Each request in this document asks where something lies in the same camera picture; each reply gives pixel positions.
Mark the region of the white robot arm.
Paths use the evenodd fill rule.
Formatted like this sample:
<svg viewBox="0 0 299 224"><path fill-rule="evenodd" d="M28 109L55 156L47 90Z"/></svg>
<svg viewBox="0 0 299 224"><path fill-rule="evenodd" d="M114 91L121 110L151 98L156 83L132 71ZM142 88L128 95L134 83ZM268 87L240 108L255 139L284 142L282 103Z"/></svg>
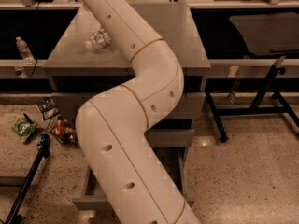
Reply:
<svg viewBox="0 0 299 224"><path fill-rule="evenodd" d="M178 104L181 66L125 0L83 0L130 62L135 78L78 110L78 141L121 224L200 224L145 132Z"/></svg>

